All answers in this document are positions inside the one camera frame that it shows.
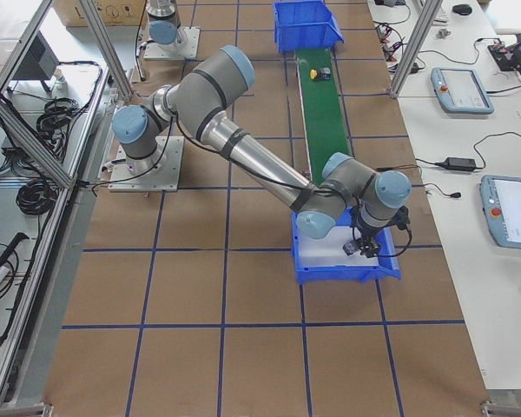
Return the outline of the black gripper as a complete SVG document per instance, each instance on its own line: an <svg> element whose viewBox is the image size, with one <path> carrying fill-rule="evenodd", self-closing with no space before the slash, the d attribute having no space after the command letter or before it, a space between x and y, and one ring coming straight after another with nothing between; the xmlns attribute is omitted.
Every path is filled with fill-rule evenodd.
<svg viewBox="0 0 521 417"><path fill-rule="evenodd" d="M366 258L377 256L381 245L377 242L376 236L381 232L383 227L374 227L366 223L363 219L356 221L356 227L360 232L360 238L357 240L359 253Z"/></svg>

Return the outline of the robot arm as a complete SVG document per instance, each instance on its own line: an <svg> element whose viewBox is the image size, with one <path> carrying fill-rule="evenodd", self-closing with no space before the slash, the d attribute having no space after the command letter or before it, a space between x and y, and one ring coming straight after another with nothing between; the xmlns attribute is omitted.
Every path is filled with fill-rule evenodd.
<svg viewBox="0 0 521 417"><path fill-rule="evenodd" d="M145 11L148 15L148 33L161 45L176 42L181 19L177 2L174 0L148 0Z"/></svg>
<svg viewBox="0 0 521 417"><path fill-rule="evenodd" d="M244 52L225 45L196 66L179 84L164 85L139 104L119 109L111 128L128 162L146 161L148 169L161 164L156 137L178 122L204 149L239 166L295 214L299 231L322 239L345 212L351 214L354 238L346 253L366 257L381 254L376 241L384 228L409 232L406 202L412 191L401 172L379 173L355 158L336 152L315 185L232 122L227 109L254 84L254 67Z"/></svg>

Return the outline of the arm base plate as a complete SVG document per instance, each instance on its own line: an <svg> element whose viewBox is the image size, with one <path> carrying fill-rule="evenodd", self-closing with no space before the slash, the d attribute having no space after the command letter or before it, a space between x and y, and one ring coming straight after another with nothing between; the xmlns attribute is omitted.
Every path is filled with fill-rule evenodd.
<svg viewBox="0 0 521 417"><path fill-rule="evenodd" d="M117 159L107 184L111 192L176 192L179 186L181 160L184 150L182 136L157 136L156 151L145 159L126 156L118 146Z"/></svg>
<svg viewBox="0 0 521 417"><path fill-rule="evenodd" d="M153 27L149 31L150 42L144 52L149 61L194 61L200 39L200 27L162 29Z"/></svg>

